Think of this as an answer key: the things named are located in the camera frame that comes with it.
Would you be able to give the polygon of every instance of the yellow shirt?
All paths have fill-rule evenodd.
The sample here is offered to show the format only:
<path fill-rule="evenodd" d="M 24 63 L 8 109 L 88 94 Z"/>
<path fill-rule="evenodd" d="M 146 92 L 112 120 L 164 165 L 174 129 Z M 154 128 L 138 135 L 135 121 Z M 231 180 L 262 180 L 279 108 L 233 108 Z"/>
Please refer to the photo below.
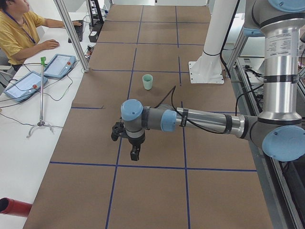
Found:
<path fill-rule="evenodd" d="M 22 49 L 30 48 L 35 45 L 26 32 L 36 43 L 38 43 L 40 39 L 36 27 L 43 25 L 45 21 L 43 17 L 34 12 L 25 13 L 23 18 L 26 23 L 19 25 L 0 10 L 0 48 L 7 55 L 9 63 L 13 65 L 22 64 L 24 62 L 24 60 L 17 61 L 13 59 L 13 55 Z"/>

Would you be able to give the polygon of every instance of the cup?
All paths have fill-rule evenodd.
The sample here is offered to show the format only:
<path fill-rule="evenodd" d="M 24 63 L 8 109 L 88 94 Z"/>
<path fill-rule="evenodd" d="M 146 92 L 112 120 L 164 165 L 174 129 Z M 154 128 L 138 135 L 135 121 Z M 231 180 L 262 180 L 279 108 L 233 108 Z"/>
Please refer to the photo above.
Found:
<path fill-rule="evenodd" d="M 0 199 L 0 213 L 12 216 L 27 217 L 30 213 L 32 204 L 21 202 L 14 199 Z"/>
<path fill-rule="evenodd" d="M 150 90 L 153 87 L 153 76 L 146 74 L 142 77 L 143 85 L 146 90 Z"/>

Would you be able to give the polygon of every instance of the person's hand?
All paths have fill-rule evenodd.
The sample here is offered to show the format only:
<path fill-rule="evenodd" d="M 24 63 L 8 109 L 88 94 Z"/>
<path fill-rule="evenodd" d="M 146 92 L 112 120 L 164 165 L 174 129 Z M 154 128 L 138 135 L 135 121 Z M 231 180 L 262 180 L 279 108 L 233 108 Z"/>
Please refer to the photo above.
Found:
<path fill-rule="evenodd" d="M 81 23 L 78 22 L 78 21 L 72 21 L 73 25 L 76 25 L 76 26 L 81 26 Z"/>
<path fill-rule="evenodd" d="M 44 50 L 50 50 L 57 48 L 59 46 L 59 43 L 56 40 L 52 39 L 41 43 L 41 45 L 43 46 Z"/>

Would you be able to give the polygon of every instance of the red cylinder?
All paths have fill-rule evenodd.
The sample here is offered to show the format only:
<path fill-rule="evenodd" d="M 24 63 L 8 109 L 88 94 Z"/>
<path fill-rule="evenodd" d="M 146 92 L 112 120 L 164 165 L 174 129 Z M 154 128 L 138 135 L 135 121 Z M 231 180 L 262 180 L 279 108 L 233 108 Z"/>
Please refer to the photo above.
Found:
<path fill-rule="evenodd" d="M 14 199 L 0 199 L 0 213 L 12 216 L 27 217 L 30 213 L 32 204 L 21 202 Z"/>

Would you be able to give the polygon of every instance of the man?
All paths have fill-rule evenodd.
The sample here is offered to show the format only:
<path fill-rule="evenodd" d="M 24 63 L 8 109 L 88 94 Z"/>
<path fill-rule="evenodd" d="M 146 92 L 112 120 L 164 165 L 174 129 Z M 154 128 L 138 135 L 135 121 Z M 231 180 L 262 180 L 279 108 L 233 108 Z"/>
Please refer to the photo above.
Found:
<path fill-rule="evenodd" d="M 64 27 L 62 21 L 45 19 L 30 12 L 27 0 L 0 0 L 0 48 L 16 71 L 27 58 L 59 46 L 53 39 L 38 44 L 40 39 L 36 28 L 41 25 Z"/>

